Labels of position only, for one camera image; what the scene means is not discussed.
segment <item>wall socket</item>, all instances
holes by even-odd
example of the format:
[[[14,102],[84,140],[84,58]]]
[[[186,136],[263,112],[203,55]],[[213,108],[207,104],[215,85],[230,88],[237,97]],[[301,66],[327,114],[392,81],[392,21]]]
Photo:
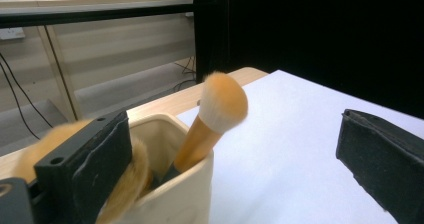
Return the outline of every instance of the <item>wall socket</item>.
[[[0,40],[24,38],[25,33],[22,27],[0,29]]]

